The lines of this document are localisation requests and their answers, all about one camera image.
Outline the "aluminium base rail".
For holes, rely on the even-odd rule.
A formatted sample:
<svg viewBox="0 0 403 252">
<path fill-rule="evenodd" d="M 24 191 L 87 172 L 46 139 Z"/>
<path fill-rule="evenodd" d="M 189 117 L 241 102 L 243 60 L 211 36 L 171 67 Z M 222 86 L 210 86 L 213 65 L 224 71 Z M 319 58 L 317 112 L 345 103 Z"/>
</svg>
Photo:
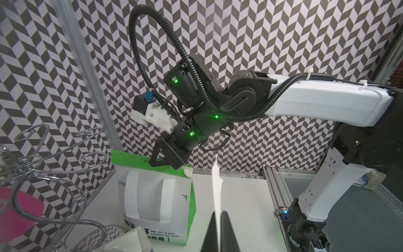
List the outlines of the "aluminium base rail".
<svg viewBox="0 0 403 252">
<path fill-rule="evenodd" d="M 285 246 L 289 252 L 330 252 L 332 243 L 322 231 L 326 222 L 307 220 L 300 209 L 298 198 L 292 198 L 285 178 L 311 179 L 313 172 L 265 167 L 260 169 L 268 183 L 274 215 L 278 220 Z"/>
</svg>

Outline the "aluminium corner post right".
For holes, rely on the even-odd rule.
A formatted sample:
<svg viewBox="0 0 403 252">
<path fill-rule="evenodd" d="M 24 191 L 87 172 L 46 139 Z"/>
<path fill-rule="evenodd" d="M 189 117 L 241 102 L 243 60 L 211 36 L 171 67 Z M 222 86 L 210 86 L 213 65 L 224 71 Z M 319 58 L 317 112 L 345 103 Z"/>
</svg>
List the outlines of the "aluminium corner post right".
<svg viewBox="0 0 403 252">
<path fill-rule="evenodd" d="M 51 3 L 65 33 L 66 40 L 69 43 L 69 47 L 78 65 L 80 74 L 100 119 L 110 147 L 113 150 L 123 151 L 123 145 L 118 136 L 118 131 L 112 119 L 112 114 L 108 107 L 92 58 L 87 49 L 87 44 L 81 33 L 79 22 L 76 19 L 72 2 L 52 1 Z"/>
</svg>

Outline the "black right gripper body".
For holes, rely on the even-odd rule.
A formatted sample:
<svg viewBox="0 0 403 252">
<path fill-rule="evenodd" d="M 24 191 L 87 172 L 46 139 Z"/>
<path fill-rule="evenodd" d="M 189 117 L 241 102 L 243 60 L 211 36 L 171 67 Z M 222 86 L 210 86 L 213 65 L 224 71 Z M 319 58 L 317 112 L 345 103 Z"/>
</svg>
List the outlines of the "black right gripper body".
<svg viewBox="0 0 403 252">
<path fill-rule="evenodd" d="M 176 126 L 173 132 L 163 133 L 156 142 L 157 153 L 161 152 L 164 156 L 163 165 L 170 165 L 178 170 L 187 164 L 194 148 L 208 138 L 196 128 L 190 128 L 184 131 L 182 126 Z"/>
</svg>

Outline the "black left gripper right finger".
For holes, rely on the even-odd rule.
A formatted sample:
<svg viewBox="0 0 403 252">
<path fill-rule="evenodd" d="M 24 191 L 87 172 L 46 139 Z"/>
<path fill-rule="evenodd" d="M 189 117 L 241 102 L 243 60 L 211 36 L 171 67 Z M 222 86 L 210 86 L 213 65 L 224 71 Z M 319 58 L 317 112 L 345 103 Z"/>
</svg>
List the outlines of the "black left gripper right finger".
<svg viewBox="0 0 403 252">
<path fill-rule="evenodd" d="M 233 226 L 226 211 L 222 211 L 220 217 L 220 251 L 240 252 Z"/>
</svg>

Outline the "green white bag right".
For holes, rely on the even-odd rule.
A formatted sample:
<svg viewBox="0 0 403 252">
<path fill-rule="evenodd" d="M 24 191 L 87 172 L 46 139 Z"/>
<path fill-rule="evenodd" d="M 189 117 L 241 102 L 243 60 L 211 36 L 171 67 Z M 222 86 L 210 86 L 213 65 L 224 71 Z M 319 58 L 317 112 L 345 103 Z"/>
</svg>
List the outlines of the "green white bag right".
<svg viewBox="0 0 403 252">
<path fill-rule="evenodd" d="M 190 165 L 152 167 L 149 157 L 113 150 L 127 231 L 142 226 L 150 239 L 185 246 L 196 214 Z"/>
</svg>

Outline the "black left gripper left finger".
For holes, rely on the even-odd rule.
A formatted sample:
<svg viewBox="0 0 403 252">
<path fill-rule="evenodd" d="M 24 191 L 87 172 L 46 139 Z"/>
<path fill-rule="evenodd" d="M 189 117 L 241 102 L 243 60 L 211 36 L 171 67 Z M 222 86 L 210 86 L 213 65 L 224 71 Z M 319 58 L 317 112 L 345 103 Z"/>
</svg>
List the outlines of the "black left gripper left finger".
<svg viewBox="0 0 403 252">
<path fill-rule="evenodd" d="M 201 252 L 219 252 L 217 224 L 215 212 L 212 213 L 211 220 L 202 244 Z"/>
</svg>

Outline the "white receipt from bag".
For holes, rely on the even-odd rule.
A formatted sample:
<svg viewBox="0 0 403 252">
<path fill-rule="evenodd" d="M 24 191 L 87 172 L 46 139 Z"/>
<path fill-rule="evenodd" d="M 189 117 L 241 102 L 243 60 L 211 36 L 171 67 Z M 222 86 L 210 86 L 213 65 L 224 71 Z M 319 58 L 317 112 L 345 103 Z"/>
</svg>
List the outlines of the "white receipt from bag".
<svg viewBox="0 0 403 252">
<path fill-rule="evenodd" d="M 217 238 L 217 251 L 221 251 L 221 187 L 223 179 L 220 178 L 220 166 L 218 165 L 218 156 L 215 157 L 215 161 L 212 167 L 212 186 L 213 186 L 213 201 L 214 201 L 214 213 L 216 224 L 216 238 Z"/>
</svg>

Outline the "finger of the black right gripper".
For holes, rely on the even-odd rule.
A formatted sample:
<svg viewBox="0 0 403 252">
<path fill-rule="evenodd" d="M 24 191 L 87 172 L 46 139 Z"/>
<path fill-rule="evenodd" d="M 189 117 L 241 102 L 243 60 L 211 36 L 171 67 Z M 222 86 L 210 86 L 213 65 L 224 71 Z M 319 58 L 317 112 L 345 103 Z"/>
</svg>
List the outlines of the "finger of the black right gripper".
<svg viewBox="0 0 403 252">
<path fill-rule="evenodd" d="M 157 140 L 149 160 L 152 167 L 161 167 L 170 165 L 172 153 L 169 145 L 164 140 Z"/>
</svg>

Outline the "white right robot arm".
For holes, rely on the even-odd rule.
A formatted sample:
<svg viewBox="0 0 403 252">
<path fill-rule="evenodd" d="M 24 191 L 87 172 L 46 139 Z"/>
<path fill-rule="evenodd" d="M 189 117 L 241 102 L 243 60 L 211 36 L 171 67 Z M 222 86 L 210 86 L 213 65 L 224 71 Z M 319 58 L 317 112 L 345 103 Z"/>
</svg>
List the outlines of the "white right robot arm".
<svg viewBox="0 0 403 252">
<path fill-rule="evenodd" d="M 264 116 L 335 121 L 337 126 L 309 187 L 292 201 L 287 233 L 304 252 L 329 248 L 323 227 L 347 189 L 371 169 L 403 160 L 403 92 L 374 83 L 339 80 L 309 70 L 292 77 L 236 72 L 220 88 L 196 54 L 179 61 L 164 77 L 177 97 L 176 126 L 157 139 L 150 165 L 183 166 L 195 147 L 235 122 Z"/>
</svg>

